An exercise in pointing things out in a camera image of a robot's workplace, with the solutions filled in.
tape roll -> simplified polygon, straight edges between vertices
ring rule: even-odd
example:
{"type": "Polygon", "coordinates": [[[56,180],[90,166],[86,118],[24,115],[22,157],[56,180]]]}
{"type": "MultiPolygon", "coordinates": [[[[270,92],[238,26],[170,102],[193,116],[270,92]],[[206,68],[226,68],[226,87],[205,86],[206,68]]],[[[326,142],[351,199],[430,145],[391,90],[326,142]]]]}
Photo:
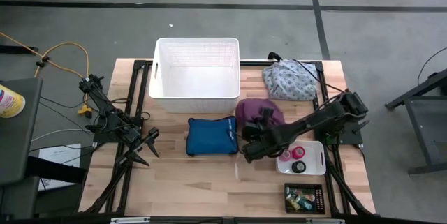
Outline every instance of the tape roll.
{"type": "Polygon", "coordinates": [[[297,161],[292,164],[292,171],[294,173],[302,173],[306,170],[306,164],[302,161],[297,161]]]}
{"type": "Polygon", "coordinates": [[[292,157],[294,159],[300,159],[306,154],[306,151],[303,147],[295,147],[292,151],[292,157]]]}
{"type": "Polygon", "coordinates": [[[280,161],[289,161],[292,158],[292,154],[289,150],[284,150],[281,156],[279,157],[280,161]]]}

yellow cable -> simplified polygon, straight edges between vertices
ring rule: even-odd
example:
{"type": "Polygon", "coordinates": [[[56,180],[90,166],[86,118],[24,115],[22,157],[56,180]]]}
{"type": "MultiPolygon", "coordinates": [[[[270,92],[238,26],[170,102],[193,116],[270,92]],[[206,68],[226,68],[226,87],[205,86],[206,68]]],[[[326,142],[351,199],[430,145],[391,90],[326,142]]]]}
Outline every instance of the yellow cable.
{"type": "MultiPolygon", "coordinates": [[[[22,46],[23,48],[29,50],[30,52],[33,52],[34,54],[36,54],[37,56],[39,56],[39,57],[42,58],[42,59],[43,59],[44,57],[46,57],[51,51],[55,50],[55,49],[58,48],[58,47],[61,47],[62,45],[74,45],[74,46],[77,46],[77,47],[79,47],[79,48],[84,52],[85,57],[86,57],[86,60],[87,60],[87,76],[86,76],[86,77],[88,77],[89,74],[90,74],[90,59],[89,59],[89,53],[86,51],[85,48],[83,48],[83,46],[81,46],[81,45],[78,44],[78,43],[73,43],[73,42],[60,43],[60,44],[58,44],[58,45],[55,45],[55,46],[51,47],[50,49],[48,49],[48,50],[42,55],[42,54],[39,54],[38,52],[32,50],[30,47],[24,45],[23,43],[21,43],[21,42],[15,40],[14,38],[11,38],[10,36],[6,35],[5,33],[0,32],[0,35],[6,37],[7,39],[9,39],[9,40],[11,40],[11,41],[13,41],[14,43],[17,43],[18,45],[20,45],[20,46],[22,46]]],[[[78,76],[81,77],[81,78],[84,78],[81,74],[79,74],[79,73],[78,73],[77,71],[75,71],[75,70],[72,70],[72,69],[70,69],[70,68],[62,67],[62,66],[60,66],[60,65],[58,65],[58,64],[56,64],[55,62],[50,61],[50,60],[48,60],[48,63],[52,64],[53,66],[55,66],[55,67],[57,67],[57,68],[59,68],[59,69],[61,69],[61,70],[68,71],[68,72],[70,72],[70,73],[73,73],[73,74],[78,75],[78,76]]],[[[40,67],[40,66],[37,66],[36,72],[34,73],[34,77],[37,77],[37,75],[38,75],[40,69],[41,69],[41,67],[40,67]]],[[[88,95],[85,94],[85,105],[88,105],[88,104],[87,104],[87,99],[88,99],[88,95]]]]}

paper sheet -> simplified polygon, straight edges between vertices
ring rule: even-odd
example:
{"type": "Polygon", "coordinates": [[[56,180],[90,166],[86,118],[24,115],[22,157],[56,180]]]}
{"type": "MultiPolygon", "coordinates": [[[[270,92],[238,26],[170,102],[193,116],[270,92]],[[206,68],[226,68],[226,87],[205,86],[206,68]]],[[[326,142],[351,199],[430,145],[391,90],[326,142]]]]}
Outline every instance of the paper sheet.
{"type": "MultiPolygon", "coordinates": [[[[68,147],[80,148],[81,144],[70,144],[70,145],[67,145],[67,147],[50,147],[50,148],[41,149],[39,151],[39,158],[42,158],[42,159],[48,160],[48,161],[52,161],[55,163],[59,163],[59,164],[62,164],[65,161],[76,158],[75,160],[64,163],[64,165],[79,167],[80,166],[80,158],[77,158],[77,157],[79,157],[81,155],[81,150],[80,149],[71,149],[68,147]]],[[[71,182],[57,181],[57,180],[45,179],[45,178],[42,178],[42,181],[39,182],[39,189],[38,189],[39,191],[44,191],[45,188],[47,190],[50,190],[52,188],[60,188],[62,186],[75,185],[74,183],[71,183],[71,182]]]]}

white cable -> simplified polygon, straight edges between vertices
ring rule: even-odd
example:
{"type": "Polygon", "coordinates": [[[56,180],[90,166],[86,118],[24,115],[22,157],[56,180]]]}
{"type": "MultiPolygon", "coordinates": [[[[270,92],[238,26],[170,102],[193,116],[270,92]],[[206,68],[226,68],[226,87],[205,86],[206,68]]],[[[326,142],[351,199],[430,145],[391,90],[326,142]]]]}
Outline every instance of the white cable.
{"type": "Polygon", "coordinates": [[[48,135],[55,134],[55,133],[61,133],[61,132],[64,132],[64,131],[84,131],[84,132],[88,132],[88,133],[90,132],[89,130],[81,130],[81,129],[63,129],[63,130],[55,130],[54,132],[47,133],[47,134],[44,134],[44,135],[42,135],[42,136],[40,136],[40,137],[37,137],[37,138],[33,139],[31,142],[36,141],[36,140],[39,140],[39,139],[41,139],[42,137],[47,137],[48,135]]]}

concrete floor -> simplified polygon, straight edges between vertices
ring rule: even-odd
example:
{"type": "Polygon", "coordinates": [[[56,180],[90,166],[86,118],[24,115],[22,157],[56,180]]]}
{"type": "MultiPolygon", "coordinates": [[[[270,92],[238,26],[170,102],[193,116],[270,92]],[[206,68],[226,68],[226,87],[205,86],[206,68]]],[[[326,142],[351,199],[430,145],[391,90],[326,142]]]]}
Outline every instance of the concrete floor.
{"type": "MultiPolygon", "coordinates": [[[[153,3],[312,4],[312,0],[56,0],[153,3]]],[[[320,0],[321,5],[447,6],[446,0],[320,0]]],[[[384,103],[416,85],[424,61],[446,46],[445,13],[323,12],[330,58],[341,60],[351,90],[369,108],[371,123],[362,130],[366,166],[377,213],[382,216],[446,222],[447,172],[409,177],[424,165],[422,152],[403,107],[388,112],[384,103]]],[[[91,72],[104,75],[108,87],[115,59],[151,57],[161,37],[236,37],[241,57],[264,59],[276,51],[283,57],[321,59],[313,11],[299,10],[170,10],[0,7],[0,31],[43,50],[62,41],[84,45],[91,72]]],[[[0,44],[11,44],[0,38],[0,44]]],[[[423,78],[447,66],[440,54],[423,78]]],[[[80,72],[85,57],[71,47],[52,54],[55,61],[80,72]]],[[[36,58],[0,55],[0,80],[32,77],[36,58]]],[[[78,78],[44,68],[43,96],[66,105],[81,101],[78,78]]],[[[79,124],[75,109],[55,107],[79,124]]],[[[38,111],[34,136],[75,128],[44,107],[38,111]]],[[[33,143],[91,141],[83,133],[60,133],[33,143]]]]}

